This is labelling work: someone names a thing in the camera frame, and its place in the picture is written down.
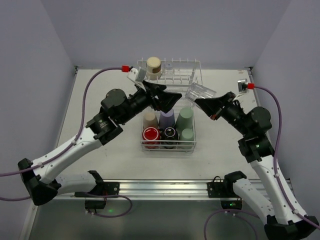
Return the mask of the cream and brown cup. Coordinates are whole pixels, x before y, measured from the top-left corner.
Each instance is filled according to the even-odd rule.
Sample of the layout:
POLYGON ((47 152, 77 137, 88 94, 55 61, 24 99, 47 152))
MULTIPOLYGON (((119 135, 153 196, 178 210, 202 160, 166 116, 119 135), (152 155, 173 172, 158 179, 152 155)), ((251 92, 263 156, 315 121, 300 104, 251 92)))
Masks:
POLYGON ((158 57, 152 56, 146 60, 146 78, 158 80, 162 75, 162 62, 158 57))

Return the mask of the clear ribbed glass cup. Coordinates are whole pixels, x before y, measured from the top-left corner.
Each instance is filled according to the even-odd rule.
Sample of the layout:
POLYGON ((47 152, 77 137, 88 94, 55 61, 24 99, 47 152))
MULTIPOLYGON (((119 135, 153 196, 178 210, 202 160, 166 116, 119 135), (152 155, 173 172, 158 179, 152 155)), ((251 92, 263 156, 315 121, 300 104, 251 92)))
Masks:
POLYGON ((213 98, 216 93, 216 91, 201 84, 192 83, 185 93, 185 98, 194 103, 196 99, 213 98))

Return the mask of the clear faceted glass cup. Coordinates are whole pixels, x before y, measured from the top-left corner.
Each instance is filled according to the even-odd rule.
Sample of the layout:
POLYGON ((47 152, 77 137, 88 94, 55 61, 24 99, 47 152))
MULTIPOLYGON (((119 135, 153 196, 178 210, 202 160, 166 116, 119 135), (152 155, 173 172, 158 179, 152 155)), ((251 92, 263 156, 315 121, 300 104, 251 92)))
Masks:
POLYGON ((174 74, 174 67, 172 62, 165 62, 163 64, 163 75, 169 76, 174 74))

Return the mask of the red ceramic mug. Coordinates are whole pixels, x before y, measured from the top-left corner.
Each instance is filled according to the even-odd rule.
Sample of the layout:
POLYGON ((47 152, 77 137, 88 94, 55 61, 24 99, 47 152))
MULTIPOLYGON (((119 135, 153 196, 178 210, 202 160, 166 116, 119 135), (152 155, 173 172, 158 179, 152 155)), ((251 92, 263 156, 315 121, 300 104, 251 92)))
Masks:
POLYGON ((157 128, 149 126, 142 132, 142 145, 146 149, 157 149, 160 144, 160 132, 157 128))

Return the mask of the black ceramic mug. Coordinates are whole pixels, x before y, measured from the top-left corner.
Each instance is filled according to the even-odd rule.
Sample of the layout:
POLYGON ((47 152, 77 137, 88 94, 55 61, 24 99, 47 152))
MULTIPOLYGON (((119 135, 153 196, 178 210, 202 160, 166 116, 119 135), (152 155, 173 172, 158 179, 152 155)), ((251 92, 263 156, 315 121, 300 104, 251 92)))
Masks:
POLYGON ((164 149, 175 149, 177 147, 179 135, 174 127, 160 129, 160 143, 164 149))

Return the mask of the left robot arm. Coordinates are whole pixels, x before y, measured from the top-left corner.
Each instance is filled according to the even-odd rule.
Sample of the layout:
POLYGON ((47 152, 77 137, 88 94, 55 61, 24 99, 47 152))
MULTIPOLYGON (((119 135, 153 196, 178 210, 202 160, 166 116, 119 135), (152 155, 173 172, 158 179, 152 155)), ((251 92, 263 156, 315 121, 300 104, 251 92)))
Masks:
POLYGON ((155 111, 169 112, 182 97, 168 92, 162 84, 143 81, 134 94, 126 95, 122 89, 110 90, 101 101, 99 113, 74 138, 35 160, 24 158, 17 164, 21 179, 30 198, 41 206, 58 194, 64 194, 58 175, 89 152, 96 150, 123 132, 122 125, 151 107, 155 111))

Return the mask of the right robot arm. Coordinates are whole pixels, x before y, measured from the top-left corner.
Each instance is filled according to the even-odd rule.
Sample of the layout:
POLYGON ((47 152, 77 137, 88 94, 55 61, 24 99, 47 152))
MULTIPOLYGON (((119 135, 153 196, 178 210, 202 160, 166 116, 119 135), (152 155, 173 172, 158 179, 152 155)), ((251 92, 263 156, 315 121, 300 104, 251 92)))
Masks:
POLYGON ((319 227, 319 222, 298 203, 277 163, 276 151, 266 135, 272 127, 270 112, 257 106, 245 113, 235 98, 233 92, 228 92, 221 97, 197 98, 195 103, 212 120, 223 118, 241 133, 239 150, 260 178, 267 197, 252 186, 241 171, 225 175, 225 190, 249 205, 262 221, 268 239, 308 237, 319 227))

